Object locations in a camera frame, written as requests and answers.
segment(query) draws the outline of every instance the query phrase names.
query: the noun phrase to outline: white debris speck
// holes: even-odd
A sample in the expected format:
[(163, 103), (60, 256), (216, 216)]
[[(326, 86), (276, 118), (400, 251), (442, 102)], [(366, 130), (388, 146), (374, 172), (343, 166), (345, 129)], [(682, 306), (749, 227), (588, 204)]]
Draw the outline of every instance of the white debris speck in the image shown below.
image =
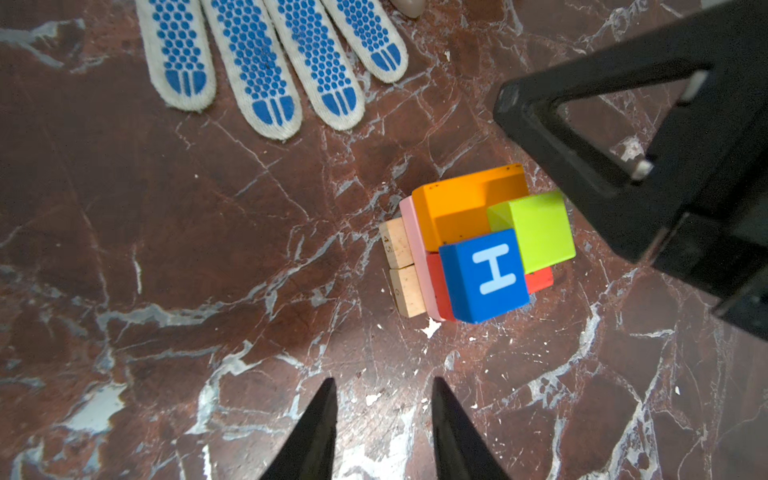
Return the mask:
[(205, 480), (211, 480), (213, 473), (214, 470), (210, 466), (210, 448), (205, 445), (203, 447), (203, 475), (205, 475)]
[(367, 406), (373, 405), (373, 403), (376, 400), (378, 400), (381, 395), (382, 395), (381, 393), (377, 393), (375, 395), (366, 395), (366, 405)]
[(127, 385), (110, 383), (84, 396), (83, 406), (64, 426), (70, 430), (86, 431), (92, 435), (111, 429), (109, 418), (125, 406), (120, 394)]
[(428, 339), (431, 339), (432, 335), (435, 335), (435, 332), (437, 331), (437, 329), (440, 328), (440, 326), (442, 325), (442, 322), (436, 322), (430, 316), (428, 316), (427, 319), (429, 320), (429, 325), (427, 325), (426, 328), (422, 328), (422, 329), (419, 329), (419, 330), (424, 332), (424, 334), (427, 335)]

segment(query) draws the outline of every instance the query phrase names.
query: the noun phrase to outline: red marble surface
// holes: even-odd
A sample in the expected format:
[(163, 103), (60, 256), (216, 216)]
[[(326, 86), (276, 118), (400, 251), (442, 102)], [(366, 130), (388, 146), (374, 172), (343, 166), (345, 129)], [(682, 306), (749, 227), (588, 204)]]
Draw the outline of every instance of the red marble surface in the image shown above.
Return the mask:
[[(212, 107), (166, 108), (133, 2), (2, 3), (0, 478), (256, 478), (327, 376), (336, 478), (434, 478), (437, 375), (514, 478), (765, 478), (766, 344), (618, 259), (573, 207), (577, 256), (530, 308), (431, 336), (398, 316), (377, 230), (440, 178), (522, 162), (532, 191), (551, 189), (492, 123), (501, 82), (698, 8), (392, 13), (403, 80), (358, 70), (368, 104), (350, 132), (304, 98), (281, 144), (240, 116), (218, 57)], [(565, 113), (622, 155), (675, 91)]]

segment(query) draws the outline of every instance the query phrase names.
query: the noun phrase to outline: orange block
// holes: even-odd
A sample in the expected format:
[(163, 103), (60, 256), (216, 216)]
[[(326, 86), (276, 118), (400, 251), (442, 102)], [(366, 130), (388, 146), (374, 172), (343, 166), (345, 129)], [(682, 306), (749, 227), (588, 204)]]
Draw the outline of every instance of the orange block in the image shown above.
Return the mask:
[(528, 195), (520, 164), (484, 170), (413, 191), (424, 247), (437, 252), (441, 245), (491, 233), (486, 210), (491, 205)]
[(528, 287), (528, 293), (536, 293), (539, 290), (549, 288), (554, 285), (552, 276), (552, 267), (542, 268), (525, 276), (525, 285)]
[(448, 284), (445, 282), (445, 273), (442, 271), (442, 260), (439, 253), (430, 253), (427, 255), (427, 267), (429, 268), (429, 278), (432, 279), (432, 288), (435, 290), (437, 298), (437, 311), (443, 319), (456, 321), (453, 316), (453, 307), (451, 306), (451, 297), (448, 295)]

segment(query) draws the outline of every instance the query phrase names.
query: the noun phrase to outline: toy block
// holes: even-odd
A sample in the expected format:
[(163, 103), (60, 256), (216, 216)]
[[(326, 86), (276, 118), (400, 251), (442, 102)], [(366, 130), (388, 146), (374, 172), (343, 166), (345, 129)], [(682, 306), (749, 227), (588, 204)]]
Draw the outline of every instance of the toy block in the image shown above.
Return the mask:
[(416, 210), (413, 207), (413, 199), (411, 197), (400, 201), (400, 214), (406, 227), (406, 236), (408, 237), (408, 244), (411, 246), (411, 256), (416, 267), (416, 274), (419, 276), (419, 285), (422, 289), (422, 298), (424, 299), (427, 315), (435, 320), (444, 320), (437, 308), (435, 290), (432, 287), (432, 279), (429, 278), (424, 240), (422, 239), (421, 230), (419, 230), (419, 221), (416, 219)]
[(528, 293), (536, 293), (545, 288), (554, 285), (552, 268), (542, 268), (525, 276), (525, 285), (528, 286)]
[(515, 229), (526, 273), (576, 256), (568, 213), (559, 191), (493, 205), (488, 208), (488, 223), (495, 232)]
[(416, 267), (411, 265), (398, 270), (390, 270), (392, 288), (395, 290), (395, 303), (400, 315), (411, 318), (426, 311)]
[(402, 221), (402, 217), (381, 223), (379, 232), (382, 234), (382, 243), (384, 243), (389, 268), (398, 269), (413, 265), (411, 247), (408, 245), (408, 236), (406, 235), (406, 225)]
[(429, 252), (449, 243), (491, 233), (486, 210), (528, 195), (519, 164), (426, 184), (413, 191), (424, 246)]
[(455, 322), (453, 316), (453, 307), (451, 307), (451, 297), (448, 293), (448, 284), (445, 282), (445, 274), (442, 271), (442, 261), (439, 253), (430, 253), (427, 255), (427, 267), (429, 267), (429, 277), (432, 279), (432, 288), (435, 290), (437, 299), (437, 310), (440, 316), (448, 321)]
[(529, 301), (514, 230), (440, 247), (453, 314), (480, 323)]

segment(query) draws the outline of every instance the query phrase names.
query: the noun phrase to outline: glove finger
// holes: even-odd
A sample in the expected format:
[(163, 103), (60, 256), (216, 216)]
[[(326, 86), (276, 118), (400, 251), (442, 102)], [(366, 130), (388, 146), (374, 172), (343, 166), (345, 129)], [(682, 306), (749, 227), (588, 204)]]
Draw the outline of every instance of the glove finger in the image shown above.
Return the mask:
[(315, 112), (337, 130), (354, 127), (365, 101), (318, 0), (265, 0), (280, 41)]
[(408, 67), (408, 51), (379, 0), (322, 0), (360, 61), (381, 81), (394, 83)]
[(198, 0), (136, 0), (149, 78), (171, 107), (201, 111), (216, 77)]
[(301, 126), (301, 103), (264, 4), (202, 2), (243, 116), (265, 137), (291, 137)]

